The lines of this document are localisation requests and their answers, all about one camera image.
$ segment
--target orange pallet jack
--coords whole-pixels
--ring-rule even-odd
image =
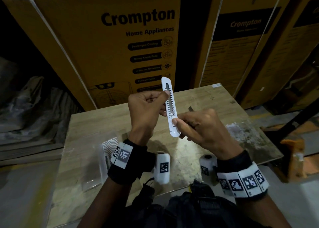
[[[271,161],[271,167],[282,182],[298,181],[307,177],[304,172],[305,142],[302,137],[292,132],[319,112],[319,98],[308,105],[291,121],[278,130],[263,129],[266,136],[284,155]]]

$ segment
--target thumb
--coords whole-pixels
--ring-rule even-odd
[[[179,118],[174,118],[172,123],[178,128],[178,130],[190,138],[193,142],[198,143],[201,136],[198,134],[196,130],[194,130],[189,124]]]
[[[170,96],[170,93],[168,90],[162,91],[159,96],[152,102],[152,105],[157,106],[158,109],[162,107],[162,105],[165,104],[165,102],[168,100]]]

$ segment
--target white utility knife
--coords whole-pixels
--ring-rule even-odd
[[[174,118],[177,118],[177,111],[176,111],[176,107],[175,107],[172,82],[169,78],[162,77],[162,88],[163,88],[163,90],[168,90],[170,93],[170,97],[165,102],[168,125],[169,125],[169,132],[173,137],[179,137],[181,132],[172,123],[172,120]]]

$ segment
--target person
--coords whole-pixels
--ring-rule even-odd
[[[165,102],[168,97],[168,91],[146,91],[129,96],[132,127],[128,141],[135,145],[134,148],[146,146],[159,115],[167,116]],[[179,114],[173,123],[181,132],[180,138],[187,137],[187,140],[216,155],[220,162],[228,162],[244,153],[213,109]],[[215,197],[210,190],[210,196],[204,197],[206,210],[213,205],[209,212],[192,203],[193,200],[199,202],[199,196],[185,192],[180,197],[173,197],[173,202],[171,198],[169,206],[173,212],[170,212],[167,208],[151,204],[152,200],[134,200],[135,205],[125,207],[130,188],[131,184],[118,184],[109,174],[78,227],[290,227],[267,192],[257,199],[235,198],[235,205]],[[200,186],[199,189],[202,192],[205,187]]]

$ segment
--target worn table surface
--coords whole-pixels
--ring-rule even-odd
[[[178,113],[188,111],[189,106],[194,111],[215,109],[222,123],[257,164],[282,157],[281,152],[250,122],[248,115],[223,86],[217,84],[181,91],[175,93],[174,98]],[[130,127],[127,104],[72,115],[55,184],[48,227],[73,222],[83,216],[101,188],[99,185],[83,191],[87,189],[87,180],[100,178],[96,148],[93,146],[106,141],[110,131],[115,131],[119,141],[123,141],[127,138]],[[207,151],[186,138],[172,137],[166,117],[159,117],[154,135],[148,143],[148,150],[165,151],[171,156],[170,183],[155,186],[156,194],[184,188],[194,179],[201,181],[199,158]],[[128,204],[138,195],[142,183],[151,175],[143,173],[141,180],[135,181]]]

